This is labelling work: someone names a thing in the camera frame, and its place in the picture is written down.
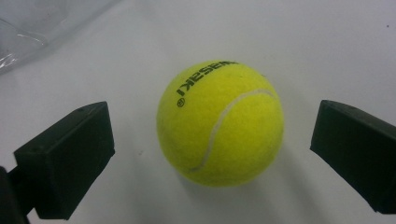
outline white surface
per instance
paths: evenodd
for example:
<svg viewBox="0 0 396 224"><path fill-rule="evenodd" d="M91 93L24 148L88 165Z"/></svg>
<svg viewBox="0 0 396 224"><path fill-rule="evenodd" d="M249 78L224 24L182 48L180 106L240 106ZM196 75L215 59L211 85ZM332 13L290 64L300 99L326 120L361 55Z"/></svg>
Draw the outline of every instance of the white surface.
<svg viewBox="0 0 396 224"><path fill-rule="evenodd" d="M173 76L210 59L263 72L282 99L275 162L238 188L201 187L160 151ZM320 100L396 124L394 1L122 1L0 76L0 164L72 110L107 101L116 155L68 223L396 223L309 150ZM32 223L64 223L38 220Z"/></svg>

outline tennis ball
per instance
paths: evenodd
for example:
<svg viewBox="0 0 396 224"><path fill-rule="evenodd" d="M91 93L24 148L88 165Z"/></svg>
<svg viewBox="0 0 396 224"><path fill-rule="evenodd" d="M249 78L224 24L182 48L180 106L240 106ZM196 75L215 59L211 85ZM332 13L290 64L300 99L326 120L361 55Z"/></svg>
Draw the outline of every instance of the tennis ball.
<svg viewBox="0 0 396 224"><path fill-rule="evenodd" d="M210 61L176 76L157 113L164 156L207 186L247 183L274 159L283 113L269 81L246 65Z"/></svg>

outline white seam line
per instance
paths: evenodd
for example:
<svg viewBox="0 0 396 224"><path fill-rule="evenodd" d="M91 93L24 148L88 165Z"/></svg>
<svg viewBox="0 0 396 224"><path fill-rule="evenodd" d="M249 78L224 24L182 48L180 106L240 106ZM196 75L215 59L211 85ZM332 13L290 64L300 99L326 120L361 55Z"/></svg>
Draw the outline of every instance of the white seam line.
<svg viewBox="0 0 396 224"><path fill-rule="evenodd" d="M231 111L231 109L233 109L233 107L236 104L238 104L241 100L243 100L243 99L245 99L245 98L247 98L247 97L249 97L251 95L256 95L256 94L267 94L267 95L269 95L271 97L274 97L274 95L268 90L257 89L257 90L254 90L254 91L248 91L248 92L242 93L238 97L236 97L233 101L231 101L224 108L224 110L221 111L218 121L213 126L212 132L210 133L210 136L209 136L209 143L207 145L207 150L206 150L206 153L205 153L205 155L204 155L204 157L203 157L203 159L201 161L201 164L199 164L198 166L196 166L194 168L191 168L190 172L197 172L197 171L199 171L200 169L202 169L205 166L207 160L209 159L209 155L212 152L213 145L215 144L215 137L216 137L216 134L217 134L217 132L218 132L220 126L221 126L221 123L223 122L223 120L225 119L227 114Z"/></svg>

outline yellow tennis ball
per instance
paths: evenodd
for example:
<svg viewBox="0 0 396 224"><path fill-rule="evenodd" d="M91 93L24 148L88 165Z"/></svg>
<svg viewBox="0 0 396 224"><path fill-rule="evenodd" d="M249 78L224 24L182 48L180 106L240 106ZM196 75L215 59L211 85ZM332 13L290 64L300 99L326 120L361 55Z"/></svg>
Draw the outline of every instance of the yellow tennis ball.
<svg viewBox="0 0 396 224"><path fill-rule="evenodd" d="M168 85L157 133L165 157L188 179L236 186L274 159L283 113L264 76L241 63L210 61L188 68Z"/></svg>

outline clear plastic bag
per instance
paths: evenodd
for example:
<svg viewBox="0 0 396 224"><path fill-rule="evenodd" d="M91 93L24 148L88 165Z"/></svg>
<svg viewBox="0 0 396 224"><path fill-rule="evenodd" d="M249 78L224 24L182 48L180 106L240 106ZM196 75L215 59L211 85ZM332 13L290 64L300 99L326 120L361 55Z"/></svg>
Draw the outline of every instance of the clear plastic bag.
<svg viewBox="0 0 396 224"><path fill-rule="evenodd" d="M0 74L120 0L0 0Z"/></svg>

